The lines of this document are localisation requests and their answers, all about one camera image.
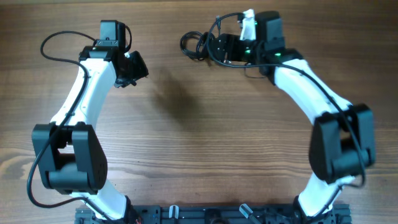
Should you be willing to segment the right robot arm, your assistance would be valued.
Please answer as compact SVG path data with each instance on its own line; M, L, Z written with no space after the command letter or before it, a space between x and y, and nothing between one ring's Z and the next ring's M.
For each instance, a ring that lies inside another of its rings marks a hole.
M266 222L344 223L333 206L345 187L361 188L366 169L376 160L373 113L337 95L312 71L295 49L285 46L282 18L276 11L236 14L241 33L209 37L205 48L225 67L257 68L288 94L312 124L308 160L312 174L296 196L291 214L267 211Z

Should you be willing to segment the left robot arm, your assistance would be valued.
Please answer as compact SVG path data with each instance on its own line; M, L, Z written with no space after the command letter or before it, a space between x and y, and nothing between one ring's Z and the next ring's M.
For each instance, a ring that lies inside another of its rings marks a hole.
M83 48L78 75L59 111L32 131L35 159L27 178L27 196L40 208L80 200L103 223L142 223L130 199L107 178L108 162L95 133L104 100L112 87L135 86L148 76L139 52L130 52L130 28L117 20L100 22L99 38Z

